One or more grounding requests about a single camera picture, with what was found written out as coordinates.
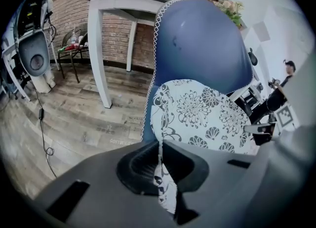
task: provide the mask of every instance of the white column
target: white column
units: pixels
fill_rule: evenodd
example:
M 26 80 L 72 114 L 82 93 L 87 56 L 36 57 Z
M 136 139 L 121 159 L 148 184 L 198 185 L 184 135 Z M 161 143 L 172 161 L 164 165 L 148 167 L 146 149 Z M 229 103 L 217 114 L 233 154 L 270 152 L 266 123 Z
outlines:
M 54 48 L 53 41 L 51 41 L 51 43 L 50 43 L 50 49 L 53 52 L 55 64 L 56 64 L 57 70 L 59 71 L 59 66 L 58 66 L 57 59 L 56 59 L 56 54 L 55 54 L 55 48 Z
M 102 57 L 102 18 L 103 13 L 96 7 L 99 0 L 91 0 L 88 15 L 89 55 L 95 83 L 97 85 L 103 106 L 112 105 L 107 80 L 104 73 Z
M 132 66 L 132 55 L 133 55 L 133 47 L 134 47 L 136 28 L 137 28 L 137 20 L 132 22 L 132 25 L 130 28 L 128 50 L 127 50 L 126 71 L 130 71 L 131 66 Z

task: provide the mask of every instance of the power cord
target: power cord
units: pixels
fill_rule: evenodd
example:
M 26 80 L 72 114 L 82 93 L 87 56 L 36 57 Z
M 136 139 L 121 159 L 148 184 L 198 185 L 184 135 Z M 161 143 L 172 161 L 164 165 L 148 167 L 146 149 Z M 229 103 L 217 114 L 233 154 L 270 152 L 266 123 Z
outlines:
M 56 174 L 54 173 L 54 171 L 53 171 L 53 169 L 52 169 L 52 167 L 51 167 L 51 165 L 50 165 L 50 162 L 49 162 L 49 160 L 48 160 L 48 156 L 53 156 L 54 153 L 55 153 L 55 150 L 54 150 L 54 148 L 51 148 L 51 147 L 49 147 L 49 148 L 47 148 L 47 149 L 45 148 L 45 140 L 44 140 L 43 126 L 42 126 L 42 121 L 43 121 L 43 118 L 44 118 L 44 109 L 43 109 L 43 106 L 42 106 L 41 103 L 40 103 L 39 95 L 38 95 L 38 92 L 37 92 L 35 86 L 34 86 L 34 89 L 35 89 L 36 96 L 37 96 L 37 98 L 38 98 L 38 102 L 39 102 L 39 105 L 40 105 L 39 121 L 40 121 L 41 137 L 42 137 L 42 139 L 43 139 L 43 149 L 44 149 L 44 152 L 45 152 L 46 161 L 47 161 L 47 163 L 48 163 L 48 166 L 49 166 L 51 172 L 53 173 L 53 175 L 55 176 L 55 178 L 57 178 L 57 176 L 56 176 Z
M 55 39 L 56 33 L 57 33 L 56 27 L 50 22 L 50 15 L 51 14 L 49 13 L 48 14 L 48 23 L 49 23 L 48 32 L 51 35 L 51 41 L 47 47 L 49 47 L 50 44 L 53 42 L 53 40 Z

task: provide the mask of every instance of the bottle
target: bottle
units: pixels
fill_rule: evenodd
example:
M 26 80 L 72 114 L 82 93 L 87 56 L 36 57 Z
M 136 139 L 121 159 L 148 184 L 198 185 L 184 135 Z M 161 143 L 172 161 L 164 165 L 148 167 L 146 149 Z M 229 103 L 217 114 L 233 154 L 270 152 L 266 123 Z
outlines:
M 73 35 L 71 37 L 71 44 L 75 44 L 76 43 L 76 34 L 75 34 L 75 27 L 73 29 Z

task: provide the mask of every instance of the chair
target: chair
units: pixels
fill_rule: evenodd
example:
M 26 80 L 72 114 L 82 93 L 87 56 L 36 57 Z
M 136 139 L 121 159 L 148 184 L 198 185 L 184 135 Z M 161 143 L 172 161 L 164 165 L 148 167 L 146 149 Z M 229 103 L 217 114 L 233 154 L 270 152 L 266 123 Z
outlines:
M 143 141 L 152 141 L 153 96 L 165 82 L 194 79 L 223 94 L 248 86 L 251 61 L 239 29 L 208 0 L 168 1 L 156 15 L 154 75 L 148 90 Z
M 62 76 L 63 76 L 64 79 L 65 79 L 65 75 L 64 75 L 64 71 L 63 71 L 63 68 L 61 66 L 61 63 L 60 63 L 60 58 L 63 58 L 65 56 L 67 56 L 67 54 L 69 53 L 70 61 L 71 61 L 71 64 L 73 65 L 77 82 L 79 83 L 79 79 L 78 79 L 78 75 L 77 75 L 77 71 L 76 71 L 76 68 L 75 68 L 75 65 L 74 65 L 73 58 L 77 55 L 77 53 L 80 53 L 80 56 L 81 56 L 81 59 L 82 59 L 82 53 L 88 51 L 88 47 L 84 46 L 84 44 L 88 41 L 88 32 L 87 32 L 87 30 L 88 30 L 87 29 L 87 23 L 81 24 L 81 25 L 79 25 L 78 27 L 75 28 L 75 34 L 79 33 L 79 36 L 83 36 L 83 38 L 81 39 L 81 41 L 79 43 L 79 47 L 78 48 L 72 49 L 72 50 L 68 50 L 68 51 L 58 51 L 58 63 L 59 63 L 60 70 L 61 70 L 61 73 L 62 73 Z M 67 45 L 67 42 L 72 37 L 72 35 L 73 35 L 73 30 L 69 31 L 64 36 L 61 48 L 63 48 L 64 46 Z

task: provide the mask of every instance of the flower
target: flower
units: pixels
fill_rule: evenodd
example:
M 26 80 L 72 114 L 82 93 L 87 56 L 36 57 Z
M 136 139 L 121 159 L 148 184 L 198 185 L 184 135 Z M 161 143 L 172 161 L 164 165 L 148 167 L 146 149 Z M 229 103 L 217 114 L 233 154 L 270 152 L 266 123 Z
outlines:
M 231 143 L 225 142 L 219 147 L 219 150 L 226 152 L 235 152 L 235 148 Z
M 240 10 L 243 9 L 243 4 L 240 1 L 233 0 L 219 0 L 214 2 L 215 6 L 219 7 L 234 23 L 237 27 L 241 27 Z
M 234 2 L 232 2 L 231 6 L 229 7 L 229 10 L 232 12 L 232 13 L 235 13 L 237 12 L 238 10 L 238 5 Z
M 189 79 L 173 80 L 173 84 L 175 86 L 180 86 L 180 85 L 182 85 L 184 83 L 190 83 L 190 82 L 192 82 L 192 80 L 189 80 Z
M 201 96 L 190 90 L 190 94 L 185 93 L 183 96 L 180 96 L 177 102 L 178 118 L 181 123 L 185 123 L 186 126 L 189 123 L 191 127 L 195 127 L 196 129 L 198 129 L 199 125 L 206 127 L 208 123 L 206 116 L 211 113 L 211 109 Z
M 211 127 L 211 128 L 209 128 L 209 129 L 206 131 L 205 136 L 206 136 L 208 139 L 215 140 L 215 138 L 217 137 L 218 134 L 219 134 L 219 129 L 216 128 L 216 127 Z
M 246 143 L 248 138 L 248 134 L 246 132 L 243 132 L 242 135 L 240 136 L 240 144 L 239 147 L 243 147 L 243 145 Z
M 207 142 L 198 136 L 191 137 L 188 144 L 197 147 L 207 148 Z
M 227 133 L 233 132 L 232 136 L 238 134 L 249 120 L 246 114 L 230 99 L 225 101 L 221 109 L 219 119 L 224 124 L 224 129 L 226 128 Z
M 202 92 L 202 99 L 212 108 L 219 104 L 219 100 L 216 97 L 219 97 L 220 94 L 217 90 L 211 88 L 205 88 Z
M 228 0 L 225 0 L 223 1 L 223 6 L 226 8 L 226 9 L 229 9 L 232 5 L 232 1 L 228 1 Z
M 173 98 L 170 96 L 169 87 L 164 84 L 154 95 L 154 105 L 160 107 L 163 111 L 167 111 L 168 101 L 173 102 Z

